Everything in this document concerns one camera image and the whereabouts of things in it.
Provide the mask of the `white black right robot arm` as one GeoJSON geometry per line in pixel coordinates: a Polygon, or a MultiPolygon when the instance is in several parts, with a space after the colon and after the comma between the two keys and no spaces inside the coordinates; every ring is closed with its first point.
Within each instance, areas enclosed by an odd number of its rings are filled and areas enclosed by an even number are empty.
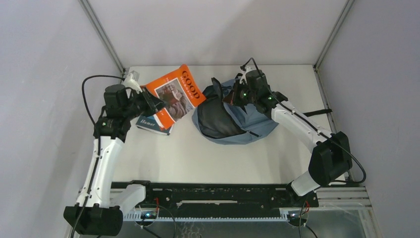
{"type": "Polygon", "coordinates": [[[271,90],[260,69],[243,66],[238,75],[224,102],[242,109],[253,105],[260,114],[292,132],[311,153],[308,169],[288,184],[286,199],[290,205],[300,206],[308,193],[335,182],[352,168],[346,134],[333,133],[298,111],[286,96],[271,90]]]}

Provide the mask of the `teal hardcover book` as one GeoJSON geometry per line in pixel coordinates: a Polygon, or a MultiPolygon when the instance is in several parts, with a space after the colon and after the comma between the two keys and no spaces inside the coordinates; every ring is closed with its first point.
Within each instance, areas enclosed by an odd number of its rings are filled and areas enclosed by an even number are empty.
{"type": "Polygon", "coordinates": [[[158,122],[154,119],[153,116],[150,116],[150,117],[139,116],[136,122],[136,126],[137,128],[144,129],[144,130],[147,130],[156,134],[161,134],[161,135],[170,135],[173,129],[172,127],[169,127],[168,129],[160,127],[158,122]]]}

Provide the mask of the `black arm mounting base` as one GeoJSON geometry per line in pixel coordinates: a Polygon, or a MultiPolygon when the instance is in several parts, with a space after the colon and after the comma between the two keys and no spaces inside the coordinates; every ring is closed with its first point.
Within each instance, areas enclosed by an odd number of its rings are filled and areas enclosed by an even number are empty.
{"type": "Polygon", "coordinates": [[[137,210],[162,210],[173,215],[273,215],[275,210],[319,207],[315,193],[293,197],[285,184],[165,183],[114,181],[112,189],[143,185],[146,198],[137,210]]]}

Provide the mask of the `orange Good Morning book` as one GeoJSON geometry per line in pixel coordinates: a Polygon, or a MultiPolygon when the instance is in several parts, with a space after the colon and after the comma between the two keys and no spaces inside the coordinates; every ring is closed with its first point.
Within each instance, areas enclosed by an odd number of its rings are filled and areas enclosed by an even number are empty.
{"type": "Polygon", "coordinates": [[[154,118],[165,129],[172,127],[207,99],[185,64],[146,84],[145,88],[164,102],[164,108],[158,110],[154,118]]]}

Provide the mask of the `blue student backpack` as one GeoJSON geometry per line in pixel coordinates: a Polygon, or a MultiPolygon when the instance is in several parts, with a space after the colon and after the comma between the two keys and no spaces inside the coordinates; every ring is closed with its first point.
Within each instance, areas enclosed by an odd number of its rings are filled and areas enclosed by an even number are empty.
{"type": "Polygon", "coordinates": [[[278,126],[252,104],[242,109],[222,101],[222,96],[231,92],[235,81],[221,83],[213,77],[211,85],[203,91],[206,100],[192,115],[193,124],[201,135],[216,144],[249,144],[267,137],[278,126]]]}

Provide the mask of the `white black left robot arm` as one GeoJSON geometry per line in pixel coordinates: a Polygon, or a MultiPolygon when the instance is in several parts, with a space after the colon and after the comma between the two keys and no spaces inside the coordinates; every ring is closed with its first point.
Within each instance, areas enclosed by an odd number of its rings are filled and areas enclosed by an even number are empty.
{"type": "Polygon", "coordinates": [[[135,90],[122,84],[107,87],[104,100],[101,114],[94,122],[93,154],[85,183],[75,205],[65,207],[63,213],[71,226],[70,238],[75,234],[116,236],[124,215],[137,203],[148,207],[155,200],[152,190],[130,185],[112,202],[110,189],[117,158],[131,128],[130,121],[155,115],[164,108],[164,101],[144,86],[135,90]]]}

